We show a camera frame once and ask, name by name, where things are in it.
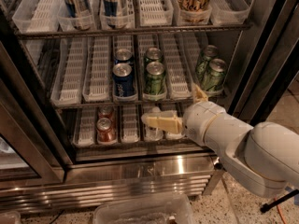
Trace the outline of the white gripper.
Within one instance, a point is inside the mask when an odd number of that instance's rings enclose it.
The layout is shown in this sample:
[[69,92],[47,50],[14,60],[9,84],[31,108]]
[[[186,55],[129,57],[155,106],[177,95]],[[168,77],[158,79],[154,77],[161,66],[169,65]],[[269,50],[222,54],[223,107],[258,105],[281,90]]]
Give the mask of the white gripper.
[[179,134],[183,127],[186,136],[199,146],[203,146],[205,133],[209,125],[220,114],[225,114],[223,107],[208,101],[207,95],[200,87],[192,84],[192,98],[195,104],[187,107],[182,118],[173,110],[145,113],[142,115],[142,122],[151,127],[165,132]]

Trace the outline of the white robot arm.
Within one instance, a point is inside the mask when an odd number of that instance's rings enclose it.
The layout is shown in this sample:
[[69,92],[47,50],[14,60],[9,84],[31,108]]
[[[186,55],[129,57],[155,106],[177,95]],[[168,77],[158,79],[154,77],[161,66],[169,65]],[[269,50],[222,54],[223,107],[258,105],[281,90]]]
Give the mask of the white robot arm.
[[273,122],[251,126],[229,115],[192,86],[193,104],[176,112],[142,115],[142,122],[169,133],[185,133],[219,157],[225,170],[251,193],[272,198],[289,185],[299,188],[299,135]]

